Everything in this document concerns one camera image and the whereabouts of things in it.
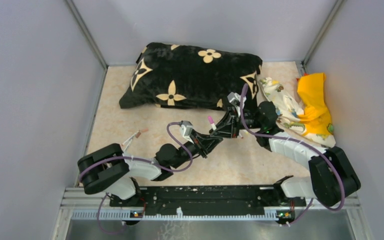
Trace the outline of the white pen brown cap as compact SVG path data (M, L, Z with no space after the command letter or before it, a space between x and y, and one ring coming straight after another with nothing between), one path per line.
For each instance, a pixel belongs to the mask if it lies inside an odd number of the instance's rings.
M125 148L128 149L132 142L138 139L141 136L142 132L139 130L135 134L133 134L125 143Z

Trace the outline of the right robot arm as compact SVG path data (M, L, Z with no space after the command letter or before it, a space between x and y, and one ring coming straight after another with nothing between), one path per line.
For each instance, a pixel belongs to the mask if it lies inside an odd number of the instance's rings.
M277 205L287 206L293 198L303 197L317 199L331 208L361 188L360 179L343 149L316 146L293 138L278 127L278 115L272 102L261 102L255 113L240 112L238 104L231 104L218 123L212 117L208 118L210 134L236 138L240 130L259 128L253 136L261 147L281 154L309 171L308 177L286 176L275 183L278 189L273 192L273 200Z

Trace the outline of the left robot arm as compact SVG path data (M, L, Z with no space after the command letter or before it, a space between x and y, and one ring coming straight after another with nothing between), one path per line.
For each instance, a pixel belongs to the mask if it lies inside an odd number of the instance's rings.
M180 147L162 145L153 158L142 158L125 153L118 143L112 143L78 160L79 182L85 194L106 192L120 198L127 206L140 202L136 177L160 182L174 173L191 167L195 157L206 158L223 138L191 133L191 141Z

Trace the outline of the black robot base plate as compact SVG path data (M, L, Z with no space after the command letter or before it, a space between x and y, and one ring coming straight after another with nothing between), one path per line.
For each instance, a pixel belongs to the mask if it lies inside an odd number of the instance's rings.
M263 215L268 207L304 207L300 197L287 198L273 185L147 186L122 200L112 195L111 207L138 207L146 216L174 215L181 209L185 216Z

